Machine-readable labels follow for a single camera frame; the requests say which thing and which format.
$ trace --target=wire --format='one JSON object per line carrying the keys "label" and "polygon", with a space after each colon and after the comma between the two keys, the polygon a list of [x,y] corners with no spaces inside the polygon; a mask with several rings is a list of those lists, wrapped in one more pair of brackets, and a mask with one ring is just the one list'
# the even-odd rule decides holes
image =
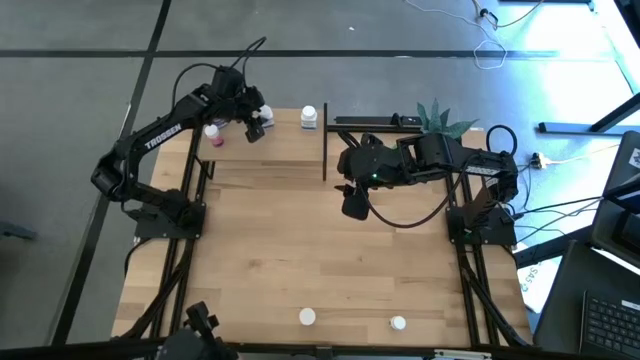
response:
{"label": "wire", "polygon": [[127,276],[127,273],[129,272],[129,261],[131,260],[131,255],[133,255],[133,253],[142,245],[146,244],[149,242],[149,240],[151,240],[150,238],[141,238],[140,241],[135,244],[131,250],[129,250],[129,252],[127,253],[127,257],[125,257],[124,259],[124,276]]}
{"label": "wire", "polygon": [[460,172],[460,175],[458,176],[458,179],[456,180],[456,182],[453,184],[453,187],[451,188],[451,190],[449,191],[449,193],[447,194],[447,196],[445,196],[445,198],[442,200],[442,202],[440,203],[440,205],[438,205],[438,207],[436,207],[429,215],[427,215],[425,218],[423,218],[422,220],[418,220],[414,223],[411,224],[398,224],[398,223],[394,223],[392,221],[389,221],[387,219],[385,219],[382,215],[380,215],[380,213],[376,210],[375,207],[373,207],[373,204],[371,204],[371,201],[369,200],[369,197],[367,196],[367,193],[364,191],[364,189],[362,188],[362,186],[358,185],[358,189],[362,192],[362,196],[364,196],[365,201],[367,202],[367,206],[369,206],[369,209],[371,210],[371,212],[373,212],[373,214],[380,219],[380,221],[382,221],[383,223],[389,225],[389,226],[393,226],[395,228],[399,228],[399,229],[411,229],[414,228],[416,226],[420,226],[424,223],[426,223],[427,221],[433,219],[434,216],[436,216],[440,210],[442,210],[442,208],[447,204],[447,202],[449,201],[449,199],[451,198],[451,196],[453,196],[453,194],[456,193],[456,189],[458,188],[458,186],[460,185],[460,182],[462,180],[462,178],[464,177],[464,174],[466,174],[467,172],[467,165],[469,164],[469,161],[476,157],[477,154],[472,154],[470,155],[467,160],[464,162],[464,165],[462,166],[462,171]]}
{"label": "wire", "polygon": [[519,21],[521,21],[522,19],[526,18],[527,16],[529,16],[535,9],[537,9],[540,5],[542,5],[542,3],[544,2],[544,0],[540,0],[534,7],[532,7],[526,14],[522,15],[520,18],[518,18],[517,20],[514,20],[508,24],[505,25],[498,25],[497,21],[493,21],[491,20],[490,17],[488,17],[487,15],[489,15],[490,13],[486,13],[483,14],[482,13],[482,6],[480,6],[480,4],[478,3],[478,0],[472,0],[473,4],[476,6],[476,12],[478,14],[478,17],[483,17],[485,19],[487,19],[487,22],[489,22],[489,24],[491,24],[491,26],[493,26],[494,30],[498,30],[499,28],[505,28],[508,26],[511,26]]}
{"label": "wire", "polygon": [[262,46],[262,44],[265,43],[265,41],[267,41],[267,37],[263,36],[260,39],[254,41],[251,43],[251,45],[247,46],[247,48],[244,50],[244,52],[238,56],[238,58],[233,62],[233,64],[231,64],[231,66],[229,66],[230,68],[234,68],[236,67],[236,65],[240,62],[240,60],[242,60],[242,58],[245,58],[244,64],[246,65],[247,60],[251,57],[251,55],[253,55],[258,49],[260,49],[260,47]]}
{"label": "wire", "polygon": [[219,66],[211,65],[211,64],[208,64],[208,63],[196,63],[196,64],[189,65],[186,68],[182,69],[182,71],[180,71],[180,74],[178,74],[178,77],[176,78],[176,81],[173,83],[173,90],[171,91],[171,112],[169,113],[169,115],[172,115],[173,111],[176,108],[176,92],[178,91],[178,84],[180,83],[180,79],[182,79],[184,74],[186,74],[189,70],[191,70],[193,68],[200,67],[200,66],[210,67],[210,68],[215,69],[215,70],[220,69]]}
{"label": "wire", "polygon": [[534,230],[537,230],[537,231],[557,231],[557,232],[562,233],[562,235],[564,235],[564,236],[569,236],[564,231],[562,231],[560,229],[544,229],[544,228],[537,228],[535,226],[529,226],[529,225],[514,225],[513,227],[523,228],[523,229],[534,229]]}
{"label": "wire", "polygon": [[[569,214],[573,214],[573,213],[580,212],[580,211],[582,211],[582,210],[584,210],[584,209],[588,208],[589,206],[591,206],[591,205],[593,205],[593,204],[595,204],[595,203],[599,202],[600,200],[601,200],[600,198],[597,198],[597,200],[596,200],[596,201],[590,202],[589,204],[587,204],[587,205],[585,205],[585,206],[581,207],[581,208],[580,208],[580,209],[578,209],[578,210],[572,211],[572,212],[571,212],[571,213],[569,213]],[[536,231],[534,231],[534,232],[532,232],[531,234],[529,234],[529,235],[525,236],[524,238],[522,238],[522,239],[518,240],[516,243],[521,243],[521,242],[523,242],[523,241],[527,240],[528,238],[532,237],[534,234],[538,233],[539,231],[543,231],[543,230],[544,230],[544,228],[546,228],[547,226],[549,226],[549,225],[551,225],[551,224],[553,224],[553,223],[556,223],[556,222],[558,222],[558,221],[560,221],[560,220],[562,220],[562,219],[566,218],[567,216],[569,216],[569,214],[567,214],[567,215],[563,215],[563,216],[560,216],[559,218],[557,218],[557,219],[555,219],[555,220],[552,220],[552,221],[550,221],[550,222],[548,222],[548,223],[546,223],[546,224],[542,225],[542,226],[541,226],[541,227],[539,227],[539,228],[536,228]]]}
{"label": "wire", "polygon": [[[418,10],[422,11],[422,12],[436,12],[436,13],[440,13],[440,14],[445,14],[445,15],[450,16],[450,17],[452,17],[452,18],[455,18],[455,19],[458,19],[458,20],[462,20],[462,21],[464,21],[465,23],[467,23],[468,25],[475,26],[475,27],[479,28],[480,30],[482,30],[482,32],[487,36],[487,38],[488,38],[489,40],[487,40],[487,39],[482,40],[482,41],[480,42],[480,44],[478,44],[478,46],[476,46],[476,47],[475,47],[475,49],[473,49],[473,58],[474,58],[474,60],[475,60],[476,67],[477,67],[478,69],[480,69],[480,70],[493,70],[493,69],[499,69],[499,68],[501,68],[501,67],[502,67],[502,65],[504,65],[504,61],[507,59],[507,54],[508,54],[507,48],[505,48],[505,47],[500,43],[500,41],[498,40],[498,38],[497,38],[497,37],[495,37],[495,38],[494,38],[494,37],[492,37],[492,36],[489,34],[489,32],[488,32],[485,28],[483,28],[483,27],[482,27],[482,25],[478,25],[478,24],[476,24],[476,23],[474,23],[474,22],[472,22],[472,21],[469,21],[469,20],[467,20],[467,19],[463,18],[462,16],[454,15],[454,14],[448,13],[448,12],[446,12],[446,11],[444,11],[444,10],[440,10],[440,9],[425,9],[425,8],[420,7],[420,6],[419,6],[419,5],[417,5],[417,4],[412,3],[410,0],[403,0],[403,1],[404,1],[405,3],[407,3],[407,4],[411,5],[411,6],[413,6],[414,8],[416,8],[416,9],[418,9]],[[502,60],[500,61],[500,64],[499,64],[499,65],[496,65],[496,66],[482,66],[482,65],[480,65],[480,61],[478,60],[478,54],[477,54],[477,52],[478,52],[478,50],[479,50],[479,49],[480,49],[484,44],[494,44],[494,45],[498,45],[498,46],[502,49],[502,51],[504,51],[504,54],[502,55]]]}
{"label": "wire", "polygon": [[[234,68],[239,62],[240,60],[242,60],[244,58],[244,62],[242,63],[242,83],[244,86],[246,86],[246,76],[245,76],[245,71],[246,71],[246,67],[247,67],[247,60],[249,60],[249,58],[251,57],[251,55],[253,55],[265,42],[267,41],[267,37],[263,36],[260,39],[254,41],[253,43],[251,43],[251,45],[249,45],[247,47],[247,49],[240,55],[238,56],[238,58],[231,64],[231,66],[229,66],[229,68]],[[171,115],[173,115],[173,112],[175,110],[176,107],[176,93],[178,91],[178,84],[180,83],[180,80],[182,79],[182,77],[184,76],[184,74],[186,74],[189,70],[196,68],[196,67],[201,67],[201,66],[206,66],[206,67],[210,67],[212,69],[215,70],[219,70],[220,66],[216,66],[216,65],[212,65],[209,63],[196,63],[196,64],[192,64],[187,66],[186,68],[184,68],[180,74],[178,74],[178,77],[176,78],[175,82],[173,83],[173,90],[171,91],[171,112],[169,113],[169,117],[171,117]]]}
{"label": "wire", "polygon": [[566,164],[566,163],[569,163],[569,162],[572,162],[572,161],[575,161],[575,160],[580,160],[580,159],[588,158],[588,157],[590,157],[590,156],[591,156],[591,155],[593,155],[593,154],[596,154],[596,153],[599,153],[599,152],[601,152],[601,151],[608,150],[608,149],[611,149],[611,148],[615,148],[615,147],[618,147],[618,146],[620,146],[620,144],[615,144],[615,145],[607,146],[607,147],[604,147],[604,148],[602,148],[602,149],[594,150],[594,151],[588,152],[588,153],[586,153],[586,154],[584,154],[584,155],[580,155],[580,156],[572,157],[572,158],[570,158],[570,159],[566,159],[566,160],[551,160],[551,159],[549,159],[549,164],[557,164],[557,165],[559,165],[559,164]]}
{"label": "wire", "polygon": [[505,203],[505,205],[507,205],[509,207],[509,209],[511,209],[511,213],[508,213],[507,215],[511,216],[512,214],[516,213],[516,208],[514,208],[513,205],[511,205],[509,203]]}
{"label": "wire", "polygon": [[518,137],[516,136],[516,133],[513,132],[513,130],[508,127],[507,125],[495,125],[492,126],[491,129],[489,129],[489,131],[487,131],[487,150],[491,151],[491,142],[489,141],[491,139],[491,133],[493,132],[493,130],[495,129],[505,129],[507,130],[507,132],[509,133],[509,135],[511,135],[511,139],[513,140],[513,147],[511,148],[511,156],[515,155],[516,150],[518,150]]}
{"label": "wire", "polygon": [[519,214],[528,214],[528,213],[532,213],[532,212],[540,212],[540,210],[546,210],[546,209],[550,209],[550,208],[554,208],[554,207],[558,207],[558,206],[576,204],[576,203],[579,203],[579,202],[585,202],[585,201],[589,201],[589,200],[597,200],[597,201],[594,201],[593,203],[589,204],[589,205],[592,205],[592,204],[595,204],[598,201],[602,200],[602,196],[594,196],[594,197],[590,197],[590,198],[567,201],[567,202],[564,202],[564,203],[559,203],[559,204],[554,204],[554,205],[547,205],[547,206],[539,207],[539,208],[536,208],[536,209],[533,209],[533,210],[527,210],[527,211],[521,212]]}

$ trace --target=gray floor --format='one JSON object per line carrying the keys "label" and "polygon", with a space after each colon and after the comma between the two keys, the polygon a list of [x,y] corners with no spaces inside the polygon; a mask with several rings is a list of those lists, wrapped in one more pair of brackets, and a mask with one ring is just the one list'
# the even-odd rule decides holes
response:
{"label": "gray floor", "polygon": [[[415,1],[468,18],[474,13],[470,1]],[[523,14],[530,6],[482,3],[501,19]],[[160,4],[5,0],[0,2],[0,51],[146,49]],[[567,26],[567,17],[572,26]],[[401,0],[183,0],[172,4],[159,47],[241,49],[262,35],[269,37],[265,49],[289,50],[471,50],[483,39],[477,28],[442,14],[418,12]],[[330,117],[415,114],[416,101],[430,103],[437,97],[442,107],[452,108],[454,120],[479,118],[481,127],[502,123],[514,128],[518,163],[536,151],[562,160],[617,141],[535,131],[540,121],[593,122],[631,96],[629,79],[614,61],[596,14],[584,5],[546,4],[517,26],[500,30],[499,36],[509,50],[553,50],[566,56],[507,60],[493,71],[477,69],[472,59],[256,58],[249,61],[247,80],[276,107],[328,101]],[[232,59],[154,60],[136,127],[166,113],[177,73],[203,60],[228,64]],[[89,175],[119,133],[141,63],[0,58],[0,219],[39,233],[32,242],[0,240],[0,348],[40,345],[49,339],[97,197]],[[180,93],[210,78],[211,72],[194,70],[185,76]],[[496,136],[492,145],[510,146],[506,136]],[[591,194],[587,188],[604,185],[612,155],[534,171],[529,206],[596,195],[598,191]],[[152,166],[153,155],[145,158],[143,181]],[[523,202],[524,191],[514,205]],[[572,230],[592,215],[558,227]],[[539,226],[550,219],[552,215],[536,215],[521,223]],[[110,208],[70,341],[109,337],[133,228],[117,206]],[[519,236],[529,231],[519,229]],[[554,236],[540,233],[526,243]]]}

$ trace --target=wooden table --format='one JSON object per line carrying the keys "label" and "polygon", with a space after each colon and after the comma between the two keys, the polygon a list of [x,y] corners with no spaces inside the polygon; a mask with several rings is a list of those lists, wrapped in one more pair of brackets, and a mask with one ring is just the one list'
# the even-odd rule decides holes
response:
{"label": "wooden table", "polygon": [[[373,215],[364,222],[342,215],[342,194],[333,186],[344,183],[335,169],[345,145],[329,134],[323,182],[318,144],[282,139],[274,144],[269,131],[280,130],[279,125],[276,116],[276,128],[267,131],[264,143],[229,141],[221,149],[201,144],[200,154],[217,162],[205,192],[207,222],[196,242],[185,305],[204,300],[220,319],[217,334],[227,342],[469,346],[444,212],[408,230],[388,227]],[[230,129],[244,132],[242,125],[231,124],[222,135]],[[190,137],[183,133],[162,146],[153,186],[180,185]],[[390,142],[397,135],[381,137]],[[463,137],[469,147],[484,147],[484,140],[481,131]],[[322,144],[321,138],[313,141]],[[480,181],[471,180],[475,195]],[[435,182],[372,191],[371,201],[390,220],[408,223],[429,213],[445,195],[444,182]],[[166,240],[158,240],[133,255],[114,335],[126,331],[155,296],[166,248]],[[494,302],[531,341],[513,259],[500,247],[483,249]],[[488,342],[482,306],[475,302],[480,337]],[[313,326],[299,323],[304,307],[316,311]],[[407,319],[404,331],[390,328],[395,315]],[[165,315],[165,325],[169,318]]]}

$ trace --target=white bottle cap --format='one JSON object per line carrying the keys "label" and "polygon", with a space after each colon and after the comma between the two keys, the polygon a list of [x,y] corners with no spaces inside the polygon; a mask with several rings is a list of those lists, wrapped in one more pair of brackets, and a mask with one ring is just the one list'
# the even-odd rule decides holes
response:
{"label": "white bottle cap", "polygon": [[315,120],[316,117],[316,108],[313,106],[307,105],[302,108],[302,117],[305,120]]}
{"label": "white bottle cap", "polygon": [[300,323],[305,326],[312,325],[316,322],[316,312],[311,308],[300,310]]}
{"label": "white bottle cap", "polygon": [[208,137],[208,138],[216,138],[218,137],[218,135],[220,135],[220,131],[218,131],[218,127],[215,125],[209,125],[209,126],[205,126],[204,128],[204,134]]}
{"label": "white bottle cap", "polygon": [[264,105],[260,108],[260,116],[267,120],[271,120],[273,119],[273,110],[271,110],[271,107],[268,105]]}
{"label": "white bottle cap", "polygon": [[394,330],[404,330],[407,327],[407,320],[405,320],[402,316],[394,316],[389,321],[391,324],[391,328]]}

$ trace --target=small white cup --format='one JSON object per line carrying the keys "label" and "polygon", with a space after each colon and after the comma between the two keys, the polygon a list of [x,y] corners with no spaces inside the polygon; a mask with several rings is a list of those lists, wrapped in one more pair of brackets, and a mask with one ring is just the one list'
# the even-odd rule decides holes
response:
{"label": "small white cup", "polygon": [[313,325],[316,322],[316,312],[312,308],[300,310],[300,323],[304,326]]}
{"label": "small white cup", "polygon": [[393,330],[404,330],[407,327],[407,320],[402,316],[394,316],[389,320],[389,325]]}

